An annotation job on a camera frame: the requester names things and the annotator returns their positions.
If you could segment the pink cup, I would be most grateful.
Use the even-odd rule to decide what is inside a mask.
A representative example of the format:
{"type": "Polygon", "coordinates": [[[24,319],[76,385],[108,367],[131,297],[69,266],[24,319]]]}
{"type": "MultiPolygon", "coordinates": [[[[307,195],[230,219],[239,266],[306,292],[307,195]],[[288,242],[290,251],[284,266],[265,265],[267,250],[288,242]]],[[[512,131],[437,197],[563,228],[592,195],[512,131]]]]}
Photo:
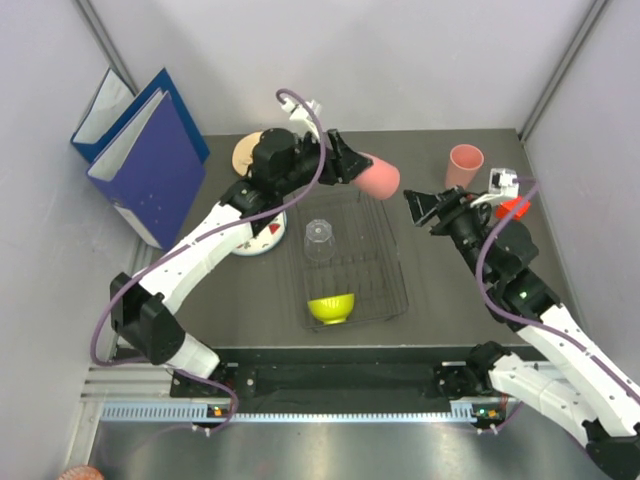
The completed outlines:
{"type": "Polygon", "coordinates": [[[483,152],[476,146],[470,144],[454,146],[449,154],[445,187],[468,187],[483,166],[484,160],[483,152]]]}
{"type": "Polygon", "coordinates": [[[387,200],[392,197],[400,185],[400,172],[392,164],[368,153],[362,156],[372,161],[372,165],[355,180],[355,185],[371,197],[387,200]]]}

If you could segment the black wire dish rack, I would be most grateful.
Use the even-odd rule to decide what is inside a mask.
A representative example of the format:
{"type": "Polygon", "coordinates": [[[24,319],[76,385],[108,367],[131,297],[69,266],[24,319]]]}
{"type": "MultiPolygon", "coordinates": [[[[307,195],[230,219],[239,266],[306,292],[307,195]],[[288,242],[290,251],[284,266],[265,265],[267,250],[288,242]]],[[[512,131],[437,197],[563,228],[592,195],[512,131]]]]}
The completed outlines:
{"type": "Polygon", "coordinates": [[[353,293],[355,306],[343,326],[388,321],[405,313],[408,297],[397,242],[384,204],[359,190],[318,189],[287,213],[285,246],[301,325],[327,329],[307,308],[309,300],[353,293]],[[310,260],[304,252],[305,227],[327,220],[336,242],[334,256],[310,260]]]}

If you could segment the clear wine glass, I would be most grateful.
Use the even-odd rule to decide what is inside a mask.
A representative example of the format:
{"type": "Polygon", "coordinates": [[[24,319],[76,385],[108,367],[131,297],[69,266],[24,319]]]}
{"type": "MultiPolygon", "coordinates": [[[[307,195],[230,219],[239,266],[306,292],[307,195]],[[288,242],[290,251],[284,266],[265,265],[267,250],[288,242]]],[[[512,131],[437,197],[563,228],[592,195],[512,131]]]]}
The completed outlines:
{"type": "Polygon", "coordinates": [[[315,262],[329,261],[336,252],[332,225],[324,219],[313,219],[305,227],[304,252],[315,262]]]}

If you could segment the beige floral plate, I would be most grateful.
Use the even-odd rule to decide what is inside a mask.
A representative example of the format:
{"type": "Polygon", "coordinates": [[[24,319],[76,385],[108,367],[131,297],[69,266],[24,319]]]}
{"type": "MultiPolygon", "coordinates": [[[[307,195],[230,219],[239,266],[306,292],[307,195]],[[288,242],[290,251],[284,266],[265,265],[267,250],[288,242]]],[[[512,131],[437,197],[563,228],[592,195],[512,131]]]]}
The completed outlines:
{"type": "Polygon", "coordinates": [[[235,145],[231,163],[238,175],[244,176],[247,174],[249,167],[253,163],[253,149],[259,143],[261,135],[261,131],[253,132],[241,138],[235,145]]]}

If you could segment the white plate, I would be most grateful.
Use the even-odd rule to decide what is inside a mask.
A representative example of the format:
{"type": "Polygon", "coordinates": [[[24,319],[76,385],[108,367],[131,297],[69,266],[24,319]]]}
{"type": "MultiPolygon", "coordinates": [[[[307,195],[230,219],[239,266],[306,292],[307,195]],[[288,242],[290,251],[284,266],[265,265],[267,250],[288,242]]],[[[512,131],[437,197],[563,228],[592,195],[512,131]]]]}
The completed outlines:
{"type": "Polygon", "coordinates": [[[232,254],[240,257],[254,257],[267,253],[283,239],[287,229],[287,214],[281,212],[254,238],[237,246],[232,254]]]}

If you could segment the yellow-green bowl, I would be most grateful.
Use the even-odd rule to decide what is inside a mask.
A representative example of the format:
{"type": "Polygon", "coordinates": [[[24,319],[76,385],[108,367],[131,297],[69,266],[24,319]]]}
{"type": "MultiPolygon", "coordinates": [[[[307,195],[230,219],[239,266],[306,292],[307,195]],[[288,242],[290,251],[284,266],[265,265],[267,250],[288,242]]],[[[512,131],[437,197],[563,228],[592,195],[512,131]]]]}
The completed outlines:
{"type": "Polygon", "coordinates": [[[323,325],[341,324],[347,321],[354,310],[353,293],[309,300],[307,308],[311,316],[323,325]]]}

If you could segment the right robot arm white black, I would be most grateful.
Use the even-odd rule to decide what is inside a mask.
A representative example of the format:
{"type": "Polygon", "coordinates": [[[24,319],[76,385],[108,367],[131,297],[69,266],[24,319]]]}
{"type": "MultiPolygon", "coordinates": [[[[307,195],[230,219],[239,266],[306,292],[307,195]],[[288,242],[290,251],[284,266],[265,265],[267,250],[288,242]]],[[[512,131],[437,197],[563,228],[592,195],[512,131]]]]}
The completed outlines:
{"type": "Polygon", "coordinates": [[[460,187],[403,193],[415,226],[452,240],[474,274],[491,316],[541,353],[563,376],[553,380],[495,342],[472,349],[467,384],[476,394],[510,395],[560,426],[611,479],[639,476],[639,384],[577,324],[531,269],[539,250],[507,213],[489,222],[489,202],[460,187]]]}

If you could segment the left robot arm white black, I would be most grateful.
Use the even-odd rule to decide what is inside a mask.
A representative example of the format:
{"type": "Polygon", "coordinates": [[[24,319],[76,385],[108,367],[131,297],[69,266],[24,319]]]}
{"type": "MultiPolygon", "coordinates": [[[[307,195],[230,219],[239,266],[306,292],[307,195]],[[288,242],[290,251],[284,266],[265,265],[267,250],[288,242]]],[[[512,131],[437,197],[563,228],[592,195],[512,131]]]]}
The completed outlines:
{"type": "Polygon", "coordinates": [[[226,387],[219,356],[187,333],[175,314],[190,292],[234,249],[268,229],[285,196],[318,182],[355,182],[374,191],[381,161],[350,148],[336,130],[322,146],[312,134],[286,129],[242,138],[232,157],[247,163],[245,175],[214,204],[202,222],[154,265],[134,277],[117,276],[103,318],[153,365],[180,370],[205,396],[226,387]]]}

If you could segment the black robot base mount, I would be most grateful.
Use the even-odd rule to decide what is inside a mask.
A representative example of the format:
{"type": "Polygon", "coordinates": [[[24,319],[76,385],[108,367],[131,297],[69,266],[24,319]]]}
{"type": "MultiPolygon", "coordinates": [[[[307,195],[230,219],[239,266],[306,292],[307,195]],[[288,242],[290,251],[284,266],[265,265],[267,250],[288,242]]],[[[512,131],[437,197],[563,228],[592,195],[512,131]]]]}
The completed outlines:
{"type": "Polygon", "coordinates": [[[239,402],[279,390],[329,393],[400,390],[426,398],[496,396],[473,367],[479,347],[222,348],[212,378],[239,402]]]}

